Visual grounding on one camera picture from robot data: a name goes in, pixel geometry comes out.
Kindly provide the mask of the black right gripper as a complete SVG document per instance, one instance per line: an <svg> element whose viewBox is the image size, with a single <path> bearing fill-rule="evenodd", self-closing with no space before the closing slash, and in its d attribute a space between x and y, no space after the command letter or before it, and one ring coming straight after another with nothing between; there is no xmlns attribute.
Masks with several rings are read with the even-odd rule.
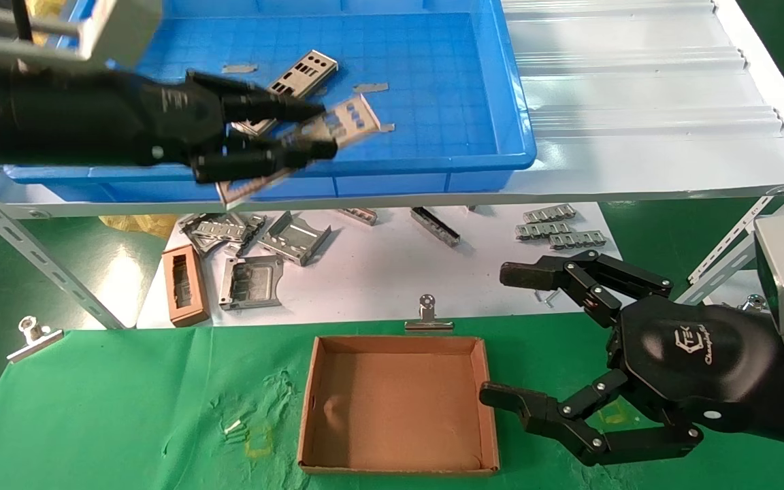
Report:
<svg viewBox="0 0 784 490"><path fill-rule="evenodd" d="M599 326L616 325L608 365L617 370L566 400L498 382L479 391L482 404L517 415L523 431L556 440L582 465L683 458L703 440L693 424L780 435L781 339L765 314L673 303L666 299L672 281L596 251L504 263L499 281L562 291ZM622 309L612 291L641 300ZM588 418L619 395L661 425L611 432L590 426Z"/></svg>

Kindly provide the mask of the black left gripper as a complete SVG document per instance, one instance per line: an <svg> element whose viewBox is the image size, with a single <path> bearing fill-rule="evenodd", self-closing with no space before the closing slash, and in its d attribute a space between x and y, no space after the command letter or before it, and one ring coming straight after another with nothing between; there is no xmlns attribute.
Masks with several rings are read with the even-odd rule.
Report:
<svg viewBox="0 0 784 490"><path fill-rule="evenodd" d="M133 165L192 161L194 180L215 184L295 172L337 155L335 140L311 139L246 140L245 148L220 153L228 123L299 123L324 114L322 103L194 69L177 83L126 71L110 76L103 141Z"/></svg>

